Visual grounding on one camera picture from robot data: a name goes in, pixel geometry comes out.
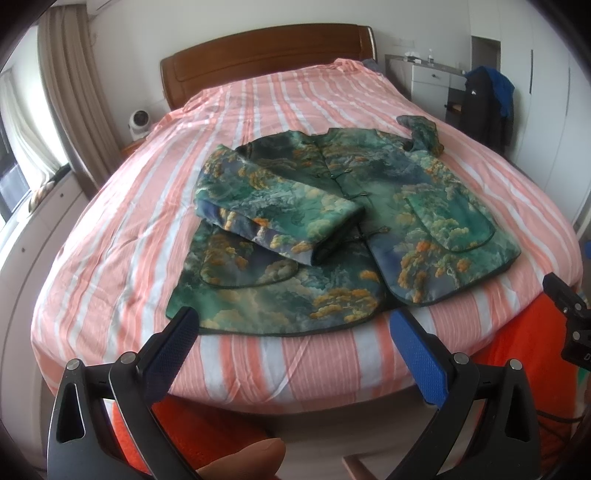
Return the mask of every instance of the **curtain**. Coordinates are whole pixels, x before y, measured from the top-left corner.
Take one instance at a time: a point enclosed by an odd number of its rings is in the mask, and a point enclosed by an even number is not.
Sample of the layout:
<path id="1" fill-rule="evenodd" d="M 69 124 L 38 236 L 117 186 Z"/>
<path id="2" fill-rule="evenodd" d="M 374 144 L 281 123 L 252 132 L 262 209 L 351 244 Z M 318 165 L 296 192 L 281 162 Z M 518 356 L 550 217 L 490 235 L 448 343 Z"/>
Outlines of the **curtain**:
<path id="1" fill-rule="evenodd" d="M 0 76 L 0 116 L 22 174 L 31 189 L 39 188 L 61 165 L 27 122 L 14 88 L 12 70 Z"/>
<path id="2" fill-rule="evenodd" d="M 72 169 L 92 197 L 121 165 L 121 152 L 96 71 L 86 5 L 50 8 L 39 21 L 38 48 L 51 107 L 77 153 L 70 155 Z"/>

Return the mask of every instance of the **countertop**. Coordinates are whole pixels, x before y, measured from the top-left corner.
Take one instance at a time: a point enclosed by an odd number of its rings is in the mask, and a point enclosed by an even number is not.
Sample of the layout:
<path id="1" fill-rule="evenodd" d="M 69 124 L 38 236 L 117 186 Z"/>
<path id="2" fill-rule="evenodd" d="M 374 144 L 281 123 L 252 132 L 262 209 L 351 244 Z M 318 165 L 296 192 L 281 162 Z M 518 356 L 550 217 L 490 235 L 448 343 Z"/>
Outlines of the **countertop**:
<path id="1" fill-rule="evenodd" d="M 432 69 L 432 70 L 438 70 L 440 72 L 447 72 L 447 73 L 451 73 L 452 75 L 459 75 L 460 77 L 464 76 L 464 73 L 460 70 L 457 69 L 455 67 L 450 67 L 449 65 L 444 65 L 443 63 L 429 63 L 427 60 L 422 60 L 422 63 L 414 63 L 413 61 L 408 61 L 408 60 L 404 60 L 404 56 L 403 55 L 392 55 L 392 54 L 386 54 L 384 55 L 384 58 L 386 60 L 386 62 L 390 61 L 390 60 L 398 60 L 398 61 L 405 61 L 411 65 L 418 65 L 420 67 L 425 67 L 428 69 Z"/>

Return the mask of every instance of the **screw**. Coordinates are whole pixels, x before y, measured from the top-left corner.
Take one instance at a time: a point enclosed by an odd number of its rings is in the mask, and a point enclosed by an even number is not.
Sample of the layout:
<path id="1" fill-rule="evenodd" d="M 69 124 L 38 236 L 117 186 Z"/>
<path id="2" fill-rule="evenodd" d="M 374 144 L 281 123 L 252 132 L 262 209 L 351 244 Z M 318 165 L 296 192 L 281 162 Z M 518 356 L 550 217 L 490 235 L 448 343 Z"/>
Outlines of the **screw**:
<path id="1" fill-rule="evenodd" d="M 523 368 L 523 364 L 516 358 L 512 358 L 511 360 L 509 360 L 509 366 L 513 370 L 521 370 Z"/>
<path id="2" fill-rule="evenodd" d="M 465 353 L 459 352 L 453 354 L 453 361 L 455 361 L 455 363 L 457 363 L 458 365 L 466 365 L 470 361 L 470 359 Z"/>
<path id="3" fill-rule="evenodd" d="M 125 365 L 132 364 L 133 362 L 135 362 L 135 353 L 125 352 L 123 355 L 119 357 L 119 361 Z"/>
<path id="4" fill-rule="evenodd" d="M 70 360 L 66 364 L 66 368 L 68 370 L 76 370 L 76 368 L 78 368 L 79 366 L 80 366 L 80 360 L 78 360 L 77 358 L 73 358 L 72 360 Z"/>

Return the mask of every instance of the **jacket sleeve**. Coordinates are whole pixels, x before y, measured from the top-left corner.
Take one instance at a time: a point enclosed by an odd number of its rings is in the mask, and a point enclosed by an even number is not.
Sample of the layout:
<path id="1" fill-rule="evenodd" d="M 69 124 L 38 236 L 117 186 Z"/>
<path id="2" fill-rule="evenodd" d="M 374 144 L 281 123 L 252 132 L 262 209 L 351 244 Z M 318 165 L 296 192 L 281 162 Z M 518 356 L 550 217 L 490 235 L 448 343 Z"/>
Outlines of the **jacket sleeve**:
<path id="1" fill-rule="evenodd" d="M 396 121 L 410 129 L 413 138 L 411 151 L 427 150 L 435 157 L 443 153 L 443 145 L 439 142 L 435 122 L 419 115 L 400 115 L 396 117 Z"/>
<path id="2" fill-rule="evenodd" d="M 205 162 L 194 202 L 198 216 L 306 265 L 320 263 L 364 213 L 355 202 L 280 177 L 223 145 Z"/>

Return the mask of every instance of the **door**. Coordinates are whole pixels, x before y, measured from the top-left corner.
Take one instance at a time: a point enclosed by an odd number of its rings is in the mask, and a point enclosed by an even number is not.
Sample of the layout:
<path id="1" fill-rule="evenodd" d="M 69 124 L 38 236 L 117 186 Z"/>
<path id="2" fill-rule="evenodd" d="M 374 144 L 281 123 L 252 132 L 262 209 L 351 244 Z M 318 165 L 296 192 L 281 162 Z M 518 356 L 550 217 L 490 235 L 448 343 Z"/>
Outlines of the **door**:
<path id="1" fill-rule="evenodd" d="M 530 112 L 531 55 L 534 48 L 531 7 L 526 0 L 498 0 L 501 18 L 501 73 L 515 86 L 514 121 L 507 158 L 513 163 L 525 133 Z"/>
<path id="2" fill-rule="evenodd" d="M 430 115 L 445 121 L 449 87 L 413 82 L 413 103 Z"/>
<path id="3" fill-rule="evenodd" d="M 570 56 L 570 95 L 564 132 L 546 193 L 573 223 L 591 185 L 591 86 Z"/>
<path id="4" fill-rule="evenodd" d="M 545 189 L 566 118 L 569 51 L 550 24 L 533 7 L 530 10 L 534 33 L 531 103 L 515 163 Z"/>

